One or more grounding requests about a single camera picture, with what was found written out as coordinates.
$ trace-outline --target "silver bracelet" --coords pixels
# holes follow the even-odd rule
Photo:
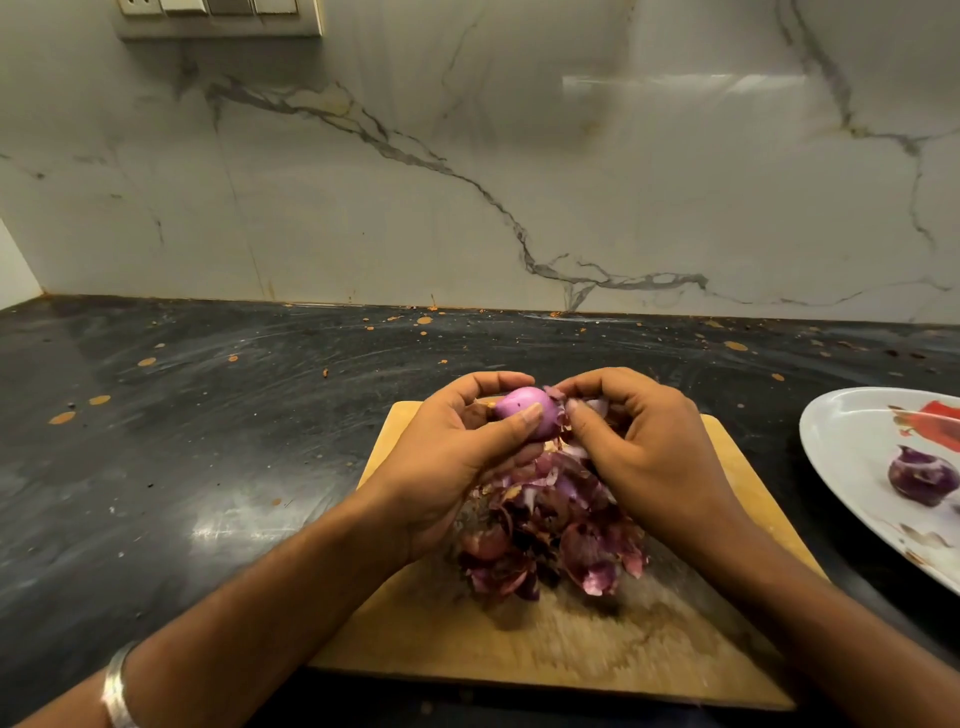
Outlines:
[[[110,723],[113,728],[137,728],[130,711],[127,710],[127,701],[124,700],[123,696],[123,665],[127,662],[127,655],[138,644],[139,642],[132,642],[122,646],[110,659],[110,664],[107,665],[104,694],[100,699],[107,706],[107,713],[110,716]]]

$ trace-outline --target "black countertop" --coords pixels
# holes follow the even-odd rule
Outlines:
[[[432,323],[415,326],[424,315]],[[960,666],[958,597],[839,503],[797,434],[804,406],[833,389],[955,393],[957,328],[52,298],[0,312],[0,723],[343,498],[395,400],[474,370],[552,383],[601,366],[679,387],[718,417],[833,582]],[[64,412],[75,416],[48,425]],[[304,702],[316,720],[291,724],[314,724],[324,695],[363,695],[349,698],[356,723],[375,725],[794,725],[826,710],[769,716],[302,670],[255,722]]]

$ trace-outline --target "oval plate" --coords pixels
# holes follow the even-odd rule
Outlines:
[[[960,595],[960,490],[928,508],[899,495],[887,478],[899,445],[960,468],[960,398],[892,387],[839,389],[806,406],[800,439],[844,505],[911,564]]]

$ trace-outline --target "person's left hand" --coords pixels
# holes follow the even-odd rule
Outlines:
[[[403,563],[437,546],[467,493],[533,462],[542,444],[524,445],[543,416],[535,404],[500,422],[478,397],[530,386],[520,372],[461,376],[426,400],[360,492],[398,526]]]

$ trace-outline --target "person's right hand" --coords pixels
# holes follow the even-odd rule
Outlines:
[[[617,502],[674,550],[710,548],[751,525],[727,482],[697,406],[679,390],[626,367],[597,369],[557,385],[572,400],[570,424]],[[620,437],[578,399],[606,397],[625,412]]]

